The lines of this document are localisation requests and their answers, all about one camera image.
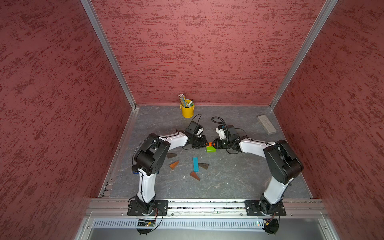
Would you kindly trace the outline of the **green rectangular block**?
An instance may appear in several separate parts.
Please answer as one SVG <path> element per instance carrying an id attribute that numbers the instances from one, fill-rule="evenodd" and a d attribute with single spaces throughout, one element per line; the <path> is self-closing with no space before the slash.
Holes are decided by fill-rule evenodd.
<path id="1" fill-rule="evenodd" d="M 212 147 L 212 146 L 206 147 L 206 152 L 207 153 L 215 153 L 216 151 L 217 151 L 217 149 Z"/>

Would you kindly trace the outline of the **orange brown triangle block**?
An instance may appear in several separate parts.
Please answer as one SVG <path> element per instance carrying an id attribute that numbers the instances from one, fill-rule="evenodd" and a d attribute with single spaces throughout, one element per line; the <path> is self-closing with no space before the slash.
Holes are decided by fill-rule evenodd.
<path id="1" fill-rule="evenodd" d="M 174 170 L 178 164 L 179 164 L 179 161 L 176 161 L 176 162 L 170 164 L 169 167 L 170 167 L 172 170 Z"/>

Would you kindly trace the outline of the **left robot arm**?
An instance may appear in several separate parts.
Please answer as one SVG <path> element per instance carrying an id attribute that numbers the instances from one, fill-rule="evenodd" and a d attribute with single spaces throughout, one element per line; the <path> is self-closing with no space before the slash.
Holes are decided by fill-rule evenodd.
<path id="1" fill-rule="evenodd" d="M 149 215 L 155 208 L 156 176 L 162 168 L 168 152 L 187 145 L 191 145 L 193 149 L 199 149 L 207 147 L 209 143 L 204 135 L 176 132 L 171 135 L 158 136 L 151 133 L 135 150 L 132 170 L 139 174 L 136 203 L 145 215 Z"/>

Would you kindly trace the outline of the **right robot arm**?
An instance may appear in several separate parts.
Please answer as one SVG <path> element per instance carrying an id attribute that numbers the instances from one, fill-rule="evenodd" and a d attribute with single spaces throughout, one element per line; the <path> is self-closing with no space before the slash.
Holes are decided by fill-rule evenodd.
<path id="1" fill-rule="evenodd" d="M 285 140 L 263 142 L 234 135 L 215 139 L 212 147 L 217 150 L 253 154 L 266 159 L 272 178 L 258 206 L 259 211 L 265 216 L 271 216 L 281 208 L 286 189 L 304 169 L 302 162 Z"/>

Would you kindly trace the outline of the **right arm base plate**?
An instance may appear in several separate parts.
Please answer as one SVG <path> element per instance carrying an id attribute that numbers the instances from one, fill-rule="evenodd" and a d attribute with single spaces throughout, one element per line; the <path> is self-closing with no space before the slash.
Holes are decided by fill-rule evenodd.
<path id="1" fill-rule="evenodd" d="M 285 217 L 287 215 L 282 201 L 272 205 L 266 200 L 262 201 L 245 201 L 245 210 L 247 216 L 258 217 Z"/>

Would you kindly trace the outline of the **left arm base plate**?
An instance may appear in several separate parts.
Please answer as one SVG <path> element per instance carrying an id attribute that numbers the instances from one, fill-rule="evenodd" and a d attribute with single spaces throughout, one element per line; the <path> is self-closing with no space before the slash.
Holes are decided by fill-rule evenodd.
<path id="1" fill-rule="evenodd" d="M 166 216 L 168 212 L 167 200 L 152 200 L 144 203 L 141 200 L 131 200 L 128 204 L 128 216 Z"/>

